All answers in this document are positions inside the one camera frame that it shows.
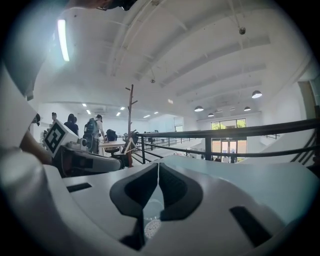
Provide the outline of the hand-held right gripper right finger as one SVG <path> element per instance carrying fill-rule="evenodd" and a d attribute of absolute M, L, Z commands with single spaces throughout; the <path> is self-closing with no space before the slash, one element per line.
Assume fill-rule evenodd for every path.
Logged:
<path fill-rule="evenodd" d="M 158 174 L 164 210 L 145 254 L 271 254 L 285 240 L 277 214 L 235 184 L 164 163 Z"/>

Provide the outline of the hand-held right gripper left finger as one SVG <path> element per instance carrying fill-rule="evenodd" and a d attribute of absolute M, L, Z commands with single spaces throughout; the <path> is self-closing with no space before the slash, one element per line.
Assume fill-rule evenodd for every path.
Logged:
<path fill-rule="evenodd" d="M 151 163 L 63 181 L 94 224 L 139 251 L 148 241 L 145 227 L 160 219 L 158 175 L 158 164 Z"/>

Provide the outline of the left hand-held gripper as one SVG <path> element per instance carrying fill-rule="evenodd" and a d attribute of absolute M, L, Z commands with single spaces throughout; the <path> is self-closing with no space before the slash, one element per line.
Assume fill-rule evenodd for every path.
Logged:
<path fill-rule="evenodd" d="M 119 159 L 88 153 L 86 139 L 80 138 L 59 120 L 55 120 L 43 144 L 60 173 L 90 176 L 122 169 Z"/>

